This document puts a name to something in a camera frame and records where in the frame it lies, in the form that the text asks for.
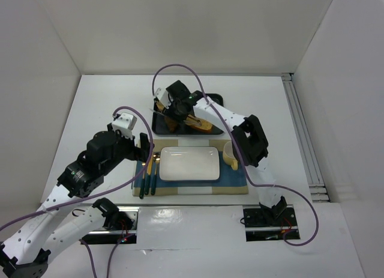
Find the metal tongs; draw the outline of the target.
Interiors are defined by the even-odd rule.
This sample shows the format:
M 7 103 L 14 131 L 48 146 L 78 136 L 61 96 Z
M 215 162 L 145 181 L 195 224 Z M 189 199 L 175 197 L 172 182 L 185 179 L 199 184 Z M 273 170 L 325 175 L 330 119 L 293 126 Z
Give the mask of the metal tongs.
M 178 123 L 183 122 L 184 124 L 191 124 L 191 125 L 198 125 L 198 126 L 202 125 L 202 123 L 199 120 L 196 120 L 196 119 L 188 120 L 188 119 L 184 118 L 183 116 L 167 115 L 164 112 L 160 112 L 160 111 L 154 110 L 154 109 L 150 109 L 150 111 L 152 113 L 157 114 L 157 115 L 161 115 L 163 117 L 170 118 L 170 119 L 172 119 L 172 120 L 174 120 L 174 121 L 176 121 Z

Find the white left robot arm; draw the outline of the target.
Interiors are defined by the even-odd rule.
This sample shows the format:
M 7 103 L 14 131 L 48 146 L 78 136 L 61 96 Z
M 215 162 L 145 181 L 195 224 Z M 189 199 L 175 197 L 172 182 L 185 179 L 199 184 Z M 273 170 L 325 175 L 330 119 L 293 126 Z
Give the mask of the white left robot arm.
M 7 277 L 41 277 L 67 247 L 89 232 L 104 228 L 126 234 L 133 221 L 103 194 L 91 193 L 123 160 L 147 162 L 152 134 L 133 137 L 119 130 L 100 131 L 58 178 L 40 208 L 24 217 L 25 224 L 1 243 L 1 267 Z

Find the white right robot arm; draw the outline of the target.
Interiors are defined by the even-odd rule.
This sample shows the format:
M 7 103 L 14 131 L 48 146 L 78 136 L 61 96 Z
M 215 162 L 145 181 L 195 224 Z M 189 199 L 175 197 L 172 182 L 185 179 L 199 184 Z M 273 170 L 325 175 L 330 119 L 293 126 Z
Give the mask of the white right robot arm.
M 194 116 L 227 131 L 235 159 L 245 166 L 248 173 L 254 172 L 257 176 L 254 184 L 258 188 L 264 219 L 272 223 L 281 216 L 287 202 L 269 168 L 269 143 L 258 117 L 236 114 L 201 91 L 190 92 L 179 80 L 167 88 L 158 88 L 154 99 L 163 105 L 161 112 L 177 122 Z

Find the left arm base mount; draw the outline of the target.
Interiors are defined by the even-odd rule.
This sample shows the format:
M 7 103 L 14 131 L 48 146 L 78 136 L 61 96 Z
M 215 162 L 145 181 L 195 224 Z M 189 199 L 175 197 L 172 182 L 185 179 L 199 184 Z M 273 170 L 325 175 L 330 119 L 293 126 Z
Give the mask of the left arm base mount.
M 112 229 L 99 228 L 91 231 L 82 240 L 89 245 L 113 245 L 121 239 L 122 244 L 136 244 L 139 209 L 121 207 L 120 211 L 127 216 L 124 222 L 120 220 Z

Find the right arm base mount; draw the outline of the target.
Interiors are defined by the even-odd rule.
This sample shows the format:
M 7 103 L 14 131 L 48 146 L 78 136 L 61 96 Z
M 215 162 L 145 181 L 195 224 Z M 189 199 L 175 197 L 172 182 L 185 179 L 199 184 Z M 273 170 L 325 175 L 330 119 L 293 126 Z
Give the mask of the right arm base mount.
M 283 240 L 284 234 L 287 240 L 300 239 L 296 213 L 290 205 L 273 222 L 266 220 L 259 206 L 245 206 L 242 211 L 239 222 L 244 225 L 247 242 Z

